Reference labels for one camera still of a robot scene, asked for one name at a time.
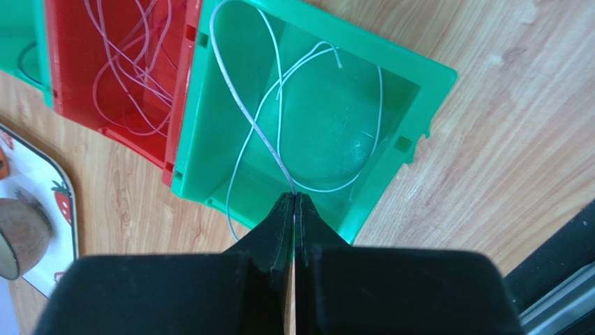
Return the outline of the orange mug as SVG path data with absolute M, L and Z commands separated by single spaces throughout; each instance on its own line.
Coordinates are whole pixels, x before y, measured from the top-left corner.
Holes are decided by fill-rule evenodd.
M 5 155 L 5 153 L 3 152 L 3 150 L 0 149 L 0 180 L 5 179 L 9 175 L 10 175 L 10 166 L 8 164 L 8 159 Z

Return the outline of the far green bin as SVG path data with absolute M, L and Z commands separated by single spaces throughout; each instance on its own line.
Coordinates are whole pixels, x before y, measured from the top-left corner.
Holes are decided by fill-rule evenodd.
M 42 0 L 1 0 L 1 70 L 39 89 L 54 107 Z

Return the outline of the strawberry pattern tray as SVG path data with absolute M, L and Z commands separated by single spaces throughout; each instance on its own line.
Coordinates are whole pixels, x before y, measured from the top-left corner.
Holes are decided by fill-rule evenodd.
M 52 227 L 41 261 L 24 279 L 50 297 L 61 277 L 79 258 L 78 218 L 73 186 L 66 171 L 48 154 L 1 125 L 1 197 L 38 206 Z

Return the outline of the near green bin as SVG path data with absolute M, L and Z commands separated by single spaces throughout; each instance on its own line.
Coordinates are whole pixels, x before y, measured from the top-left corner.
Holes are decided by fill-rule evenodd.
M 353 243 L 457 73 L 303 1 L 205 1 L 172 192 L 254 228 L 309 194 Z

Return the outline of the grey ceramic bowl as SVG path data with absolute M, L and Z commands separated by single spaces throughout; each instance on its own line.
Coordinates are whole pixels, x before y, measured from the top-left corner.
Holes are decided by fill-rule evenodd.
M 35 203 L 1 199 L 1 277 L 14 281 L 35 267 L 52 238 L 49 219 Z

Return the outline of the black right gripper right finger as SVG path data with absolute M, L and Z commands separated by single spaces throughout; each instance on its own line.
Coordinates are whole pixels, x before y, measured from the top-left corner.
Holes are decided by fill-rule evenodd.
M 521 334 L 499 270 L 470 251 L 356 247 L 295 196 L 298 334 Z

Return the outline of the red bin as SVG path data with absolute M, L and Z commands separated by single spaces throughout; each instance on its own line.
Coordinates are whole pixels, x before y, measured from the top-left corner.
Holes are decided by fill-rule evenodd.
M 201 1 L 46 1 L 55 111 L 162 169 L 170 185 Z

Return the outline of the aluminium frame rail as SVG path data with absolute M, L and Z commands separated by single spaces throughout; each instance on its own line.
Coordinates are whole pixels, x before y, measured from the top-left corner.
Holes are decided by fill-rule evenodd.
M 547 293 L 520 315 L 525 334 L 594 333 L 594 264 Z

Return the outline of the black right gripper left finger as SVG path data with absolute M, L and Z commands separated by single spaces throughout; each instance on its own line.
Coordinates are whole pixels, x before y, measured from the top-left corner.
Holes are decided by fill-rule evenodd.
M 222 253 L 96 255 L 62 276 L 36 334 L 283 334 L 295 197 Z

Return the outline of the green bin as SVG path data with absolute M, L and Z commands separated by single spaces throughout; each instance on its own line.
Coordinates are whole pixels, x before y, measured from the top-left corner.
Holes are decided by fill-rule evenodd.
M 309 194 L 353 243 L 457 73 L 303 1 L 205 1 L 172 192 L 254 228 Z
M 1 0 L 1 70 L 39 89 L 54 107 L 42 0 Z

